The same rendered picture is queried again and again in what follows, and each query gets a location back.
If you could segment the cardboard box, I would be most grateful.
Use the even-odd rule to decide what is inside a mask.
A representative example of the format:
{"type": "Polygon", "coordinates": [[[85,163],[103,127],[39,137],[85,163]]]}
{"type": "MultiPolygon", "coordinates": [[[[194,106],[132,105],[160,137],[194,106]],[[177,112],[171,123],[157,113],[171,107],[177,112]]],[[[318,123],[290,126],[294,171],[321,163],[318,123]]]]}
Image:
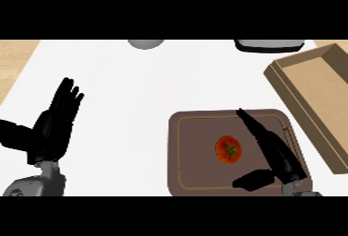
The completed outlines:
{"type": "Polygon", "coordinates": [[[264,75],[330,171],[348,173],[348,53],[324,45],[274,60],[264,75]]]}

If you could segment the grey and black appliance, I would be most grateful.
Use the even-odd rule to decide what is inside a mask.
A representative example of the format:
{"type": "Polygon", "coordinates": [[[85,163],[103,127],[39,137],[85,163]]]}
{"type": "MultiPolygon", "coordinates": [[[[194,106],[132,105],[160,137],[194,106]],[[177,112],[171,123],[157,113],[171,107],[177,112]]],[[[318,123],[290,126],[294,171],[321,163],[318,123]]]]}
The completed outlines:
{"type": "Polygon", "coordinates": [[[292,53],[303,45],[303,40],[234,40],[236,49],[247,53],[292,53]]]}

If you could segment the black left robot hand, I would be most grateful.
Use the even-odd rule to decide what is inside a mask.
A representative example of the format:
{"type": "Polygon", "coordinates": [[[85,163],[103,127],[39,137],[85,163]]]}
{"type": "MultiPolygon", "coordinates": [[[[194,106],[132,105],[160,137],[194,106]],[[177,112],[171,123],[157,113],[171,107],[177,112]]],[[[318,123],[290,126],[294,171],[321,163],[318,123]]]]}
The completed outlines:
{"type": "Polygon", "coordinates": [[[66,77],[31,128],[0,119],[0,145],[26,153],[28,165],[57,161],[64,155],[82,98],[73,79],[66,77]]]}

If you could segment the brown tray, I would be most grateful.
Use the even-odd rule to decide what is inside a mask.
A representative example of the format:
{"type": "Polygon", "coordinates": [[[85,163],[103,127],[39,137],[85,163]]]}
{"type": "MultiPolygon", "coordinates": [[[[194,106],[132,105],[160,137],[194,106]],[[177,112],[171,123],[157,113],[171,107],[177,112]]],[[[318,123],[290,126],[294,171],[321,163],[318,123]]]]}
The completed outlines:
{"type": "Polygon", "coordinates": [[[177,112],[168,121],[166,185],[175,196],[280,196],[281,183],[274,182],[249,192],[233,187],[233,180],[269,165],[255,138],[228,111],[177,112]],[[231,136],[241,146],[234,164],[219,161],[215,143],[231,136]]]}

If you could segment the grey round object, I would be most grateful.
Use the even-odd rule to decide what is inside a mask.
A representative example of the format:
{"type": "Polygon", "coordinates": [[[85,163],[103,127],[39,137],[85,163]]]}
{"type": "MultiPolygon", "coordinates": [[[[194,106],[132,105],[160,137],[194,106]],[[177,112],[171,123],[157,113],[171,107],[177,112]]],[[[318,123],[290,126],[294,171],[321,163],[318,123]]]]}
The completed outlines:
{"type": "Polygon", "coordinates": [[[128,40],[129,45],[140,50],[149,50],[156,48],[163,40],[128,40]]]}

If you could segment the red tomato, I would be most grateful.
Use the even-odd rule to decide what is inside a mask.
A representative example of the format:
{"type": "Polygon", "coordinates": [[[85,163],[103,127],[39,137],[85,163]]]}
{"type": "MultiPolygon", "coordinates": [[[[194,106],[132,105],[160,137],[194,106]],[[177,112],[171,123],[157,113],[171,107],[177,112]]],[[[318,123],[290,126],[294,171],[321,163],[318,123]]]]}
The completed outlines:
{"type": "Polygon", "coordinates": [[[215,143],[215,154],[224,164],[234,164],[241,156],[241,146],[231,136],[222,136],[215,143]]]}

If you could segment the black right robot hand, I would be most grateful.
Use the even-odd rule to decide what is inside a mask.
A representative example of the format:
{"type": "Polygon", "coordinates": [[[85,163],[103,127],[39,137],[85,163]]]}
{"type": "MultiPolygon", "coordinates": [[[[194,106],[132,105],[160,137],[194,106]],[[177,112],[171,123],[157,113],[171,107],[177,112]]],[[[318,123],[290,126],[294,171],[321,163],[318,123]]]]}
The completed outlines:
{"type": "Polygon", "coordinates": [[[278,179],[283,184],[283,196],[292,196],[300,180],[306,178],[300,162],[278,135],[256,122],[241,109],[236,111],[236,114],[255,137],[269,169],[255,170],[238,177],[233,181],[233,188],[241,188],[252,192],[271,185],[274,179],[278,179]]]}

